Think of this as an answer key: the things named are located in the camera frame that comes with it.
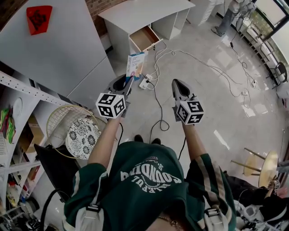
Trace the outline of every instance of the patterned round tray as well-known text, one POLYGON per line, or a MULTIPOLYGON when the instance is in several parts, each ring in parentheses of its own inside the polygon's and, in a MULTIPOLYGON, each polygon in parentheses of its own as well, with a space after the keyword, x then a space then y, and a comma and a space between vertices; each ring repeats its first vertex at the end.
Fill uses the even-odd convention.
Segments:
POLYGON ((66 148, 74 157, 87 160, 100 134, 101 131, 92 120, 78 119, 69 128, 66 148))

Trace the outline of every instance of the red sign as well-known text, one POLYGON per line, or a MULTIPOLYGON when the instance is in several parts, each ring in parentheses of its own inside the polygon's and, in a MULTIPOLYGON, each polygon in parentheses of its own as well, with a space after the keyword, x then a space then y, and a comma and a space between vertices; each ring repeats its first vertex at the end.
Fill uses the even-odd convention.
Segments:
POLYGON ((51 11, 52 6, 50 5, 34 6, 26 9, 27 22, 31 35, 45 33, 47 31, 51 11))

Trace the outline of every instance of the brick wall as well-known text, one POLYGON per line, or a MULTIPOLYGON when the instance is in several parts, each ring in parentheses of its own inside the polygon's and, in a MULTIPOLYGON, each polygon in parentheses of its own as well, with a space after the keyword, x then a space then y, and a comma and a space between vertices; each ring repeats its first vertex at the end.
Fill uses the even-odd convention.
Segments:
MULTIPOLYGON (((104 20, 97 15, 124 1, 126 0, 85 0, 100 37, 107 33, 107 28, 105 27, 104 20)), ((0 30, 25 2, 27 0, 0 0, 0 30)))

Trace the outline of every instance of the wooden stool leg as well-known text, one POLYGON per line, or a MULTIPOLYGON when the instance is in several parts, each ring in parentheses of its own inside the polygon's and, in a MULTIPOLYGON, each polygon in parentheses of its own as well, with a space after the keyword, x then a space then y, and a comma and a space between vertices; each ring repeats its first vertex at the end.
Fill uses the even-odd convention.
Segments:
POLYGON ((247 151, 253 153, 254 155, 256 155, 256 156, 258 156, 258 157, 260 157, 261 159, 265 160, 265 157, 259 155, 258 153, 254 152, 254 151, 252 151, 252 150, 250 150, 250 149, 248 149, 248 148, 244 148, 244 149, 246 149, 247 151))
POLYGON ((252 169, 252 170, 255 170, 255 171, 261 172, 260 169, 257 169, 257 168, 254 168, 254 167, 251 167, 251 166, 248 166, 248 165, 245 165, 245 164, 241 164, 241 163, 236 162, 236 161, 231 161, 231 162, 233 162, 233 163, 235 163, 235 164, 238 164, 238 165, 241 165, 241 166, 243 166, 243 167, 250 168, 250 169, 252 169))

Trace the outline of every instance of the sneaker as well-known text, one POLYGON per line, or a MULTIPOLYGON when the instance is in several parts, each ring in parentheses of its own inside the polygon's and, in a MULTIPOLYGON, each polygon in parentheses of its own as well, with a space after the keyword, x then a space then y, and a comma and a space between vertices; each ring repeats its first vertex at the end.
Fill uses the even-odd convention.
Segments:
POLYGON ((221 33, 217 30, 217 27, 211 28, 211 31, 214 32, 215 34, 219 35, 220 37, 223 36, 223 34, 221 34, 221 33))
POLYGON ((161 140, 159 138, 156 138, 152 141, 152 144, 159 144, 161 145, 161 140))
POLYGON ((134 138, 134 141, 136 142, 144 142, 143 138, 141 137, 141 135, 136 135, 135 138, 134 138))

